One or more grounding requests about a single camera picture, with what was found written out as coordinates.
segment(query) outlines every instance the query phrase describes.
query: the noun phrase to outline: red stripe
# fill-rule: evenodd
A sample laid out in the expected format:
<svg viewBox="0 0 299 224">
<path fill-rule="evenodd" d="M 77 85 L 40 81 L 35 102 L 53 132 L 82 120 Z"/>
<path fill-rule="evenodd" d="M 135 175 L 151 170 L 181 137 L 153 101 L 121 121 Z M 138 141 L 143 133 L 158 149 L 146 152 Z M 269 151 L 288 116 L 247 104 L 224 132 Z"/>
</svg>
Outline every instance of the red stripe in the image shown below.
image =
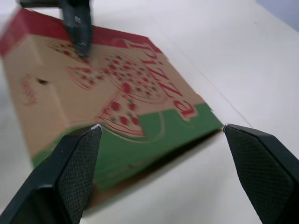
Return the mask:
<svg viewBox="0 0 299 224">
<path fill-rule="evenodd" d="M 10 21 L 0 40 L 0 55 L 5 56 L 21 38 L 28 34 L 70 40 L 60 19 L 26 9 L 20 9 Z M 155 52 L 161 53 L 160 49 L 145 36 L 94 27 L 92 43 L 128 48 L 126 43 L 121 39 L 140 44 L 147 43 Z"/>
</svg>

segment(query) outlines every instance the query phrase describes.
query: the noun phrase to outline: white table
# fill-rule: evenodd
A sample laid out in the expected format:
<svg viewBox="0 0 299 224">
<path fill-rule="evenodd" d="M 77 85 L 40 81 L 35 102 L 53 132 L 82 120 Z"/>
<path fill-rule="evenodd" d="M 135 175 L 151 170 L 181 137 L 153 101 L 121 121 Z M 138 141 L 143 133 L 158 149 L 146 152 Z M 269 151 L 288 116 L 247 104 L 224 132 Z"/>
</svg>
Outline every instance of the white table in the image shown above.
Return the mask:
<svg viewBox="0 0 299 224">
<path fill-rule="evenodd" d="M 97 26 L 150 37 L 223 123 L 272 133 L 299 158 L 299 33 L 254 0 L 94 0 L 93 15 Z M 0 142 L 3 209 L 31 168 L 2 74 Z M 225 136 L 198 148 L 82 223 L 260 224 Z"/>
</svg>

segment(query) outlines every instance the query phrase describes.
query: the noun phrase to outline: pizza illustration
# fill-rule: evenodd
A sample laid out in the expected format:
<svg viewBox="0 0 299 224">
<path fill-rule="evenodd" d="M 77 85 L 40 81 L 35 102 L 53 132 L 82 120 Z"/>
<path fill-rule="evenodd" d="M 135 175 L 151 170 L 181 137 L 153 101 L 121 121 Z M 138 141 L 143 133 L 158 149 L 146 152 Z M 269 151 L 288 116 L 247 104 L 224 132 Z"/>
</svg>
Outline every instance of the pizza illustration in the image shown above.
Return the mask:
<svg viewBox="0 0 299 224">
<path fill-rule="evenodd" d="M 137 110 L 138 106 L 134 100 L 119 91 L 109 100 L 96 120 L 113 134 L 144 137 L 145 134 L 136 115 Z"/>
<path fill-rule="evenodd" d="M 131 98 L 151 104 L 161 104 L 167 99 L 151 73 L 134 59 L 113 51 L 105 54 L 102 61 L 107 77 Z"/>
<path fill-rule="evenodd" d="M 90 65 L 90 62 L 88 59 L 85 59 L 85 58 L 83 59 L 78 56 L 78 54 L 76 53 L 76 50 L 74 49 L 74 47 L 70 41 L 51 39 L 46 42 L 46 46 L 48 46 L 49 48 L 51 48 L 57 52 L 64 54 L 65 56 L 71 57 L 72 59 L 75 59 L 76 61 Z"/>
<path fill-rule="evenodd" d="M 106 74 L 101 69 L 68 67 L 72 80 L 82 89 L 91 90 L 99 82 L 105 81 Z"/>
</svg>

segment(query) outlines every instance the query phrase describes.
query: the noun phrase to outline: cardboard box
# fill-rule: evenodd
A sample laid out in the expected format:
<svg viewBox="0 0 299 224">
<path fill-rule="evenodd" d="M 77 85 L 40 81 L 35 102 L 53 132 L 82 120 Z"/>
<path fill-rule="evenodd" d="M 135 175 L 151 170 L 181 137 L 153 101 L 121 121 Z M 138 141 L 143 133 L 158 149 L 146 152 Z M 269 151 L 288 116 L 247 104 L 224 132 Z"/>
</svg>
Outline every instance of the cardboard box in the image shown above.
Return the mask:
<svg viewBox="0 0 299 224">
<path fill-rule="evenodd" d="M 61 20 L 21 9 L 0 53 L 34 166 L 67 132 L 102 124 L 99 191 L 221 127 L 147 37 L 94 27 L 90 57 L 81 59 Z"/>
</svg>

